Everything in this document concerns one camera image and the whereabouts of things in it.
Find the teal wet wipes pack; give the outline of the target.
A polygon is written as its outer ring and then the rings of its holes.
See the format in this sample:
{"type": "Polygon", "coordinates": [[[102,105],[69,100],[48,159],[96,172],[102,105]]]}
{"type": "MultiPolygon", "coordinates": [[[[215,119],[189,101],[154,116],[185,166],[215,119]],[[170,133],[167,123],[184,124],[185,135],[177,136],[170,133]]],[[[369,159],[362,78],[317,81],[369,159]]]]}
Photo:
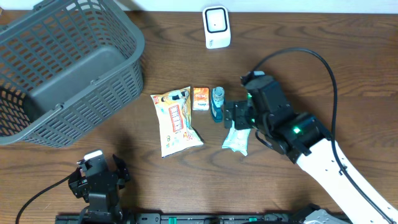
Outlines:
{"type": "Polygon", "coordinates": [[[248,138],[251,130],[235,128],[234,121],[229,129],[229,133],[223,142],[222,149],[230,149],[233,152],[240,152],[243,156],[248,155],[248,138]]]}

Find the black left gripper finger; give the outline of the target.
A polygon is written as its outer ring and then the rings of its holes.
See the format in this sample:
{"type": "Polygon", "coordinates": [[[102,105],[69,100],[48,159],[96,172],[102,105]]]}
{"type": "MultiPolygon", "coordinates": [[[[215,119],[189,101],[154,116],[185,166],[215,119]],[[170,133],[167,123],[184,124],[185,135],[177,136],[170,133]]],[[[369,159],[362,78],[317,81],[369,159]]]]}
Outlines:
{"type": "Polygon", "coordinates": [[[81,174],[81,169],[77,168],[71,173],[68,186],[76,198],[82,198],[85,194],[85,178],[81,174]]]}
{"type": "Polygon", "coordinates": [[[113,160],[117,167],[116,173],[118,175],[118,183],[125,184],[126,182],[129,182],[131,176],[129,174],[125,161],[116,156],[115,154],[113,154],[113,160]]]}

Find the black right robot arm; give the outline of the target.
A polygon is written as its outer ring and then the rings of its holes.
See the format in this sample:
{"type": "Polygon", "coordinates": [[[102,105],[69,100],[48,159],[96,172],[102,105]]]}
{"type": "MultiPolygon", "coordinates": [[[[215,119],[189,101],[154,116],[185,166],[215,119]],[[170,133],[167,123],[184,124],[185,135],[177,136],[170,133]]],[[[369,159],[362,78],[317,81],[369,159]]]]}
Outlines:
{"type": "Polygon", "coordinates": [[[253,128],[264,142],[314,178],[353,223],[397,223],[397,209],[355,169],[322,123],[296,113],[270,75],[244,84],[245,100],[225,101],[224,125],[253,128]]]}

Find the blue mouthwash bottle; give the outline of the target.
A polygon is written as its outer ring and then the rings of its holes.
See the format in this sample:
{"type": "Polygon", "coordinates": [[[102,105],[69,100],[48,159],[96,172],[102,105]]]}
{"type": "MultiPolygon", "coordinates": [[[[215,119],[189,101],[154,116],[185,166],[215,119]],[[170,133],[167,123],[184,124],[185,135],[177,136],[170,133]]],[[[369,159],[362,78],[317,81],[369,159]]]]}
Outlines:
{"type": "Polygon", "coordinates": [[[211,91],[211,115],[216,123],[223,121],[224,88],[218,86],[211,91]]]}

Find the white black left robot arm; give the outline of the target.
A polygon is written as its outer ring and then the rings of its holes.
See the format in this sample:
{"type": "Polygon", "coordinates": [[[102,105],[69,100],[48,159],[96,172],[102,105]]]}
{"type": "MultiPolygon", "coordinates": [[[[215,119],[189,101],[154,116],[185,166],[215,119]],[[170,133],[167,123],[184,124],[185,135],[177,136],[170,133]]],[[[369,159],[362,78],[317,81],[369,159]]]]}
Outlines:
{"type": "Polygon", "coordinates": [[[116,170],[111,171],[101,150],[84,155],[71,174],[68,186],[76,198],[88,204],[79,214],[78,223],[123,223],[125,215],[119,204],[119,190],[131,177],[126,163],[113,155],[116,170]]]}

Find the yellow snack bag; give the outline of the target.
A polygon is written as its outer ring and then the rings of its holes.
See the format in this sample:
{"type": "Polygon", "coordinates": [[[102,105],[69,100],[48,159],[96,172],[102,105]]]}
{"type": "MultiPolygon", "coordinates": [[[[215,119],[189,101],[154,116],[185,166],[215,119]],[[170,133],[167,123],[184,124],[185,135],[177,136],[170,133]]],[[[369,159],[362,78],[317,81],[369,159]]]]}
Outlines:
{"type": "Polygon", "coordinates": [[[162,157],[203,145],[203,141],[191,125],[189,86],[150,97],[159,120],[162,157]]]}

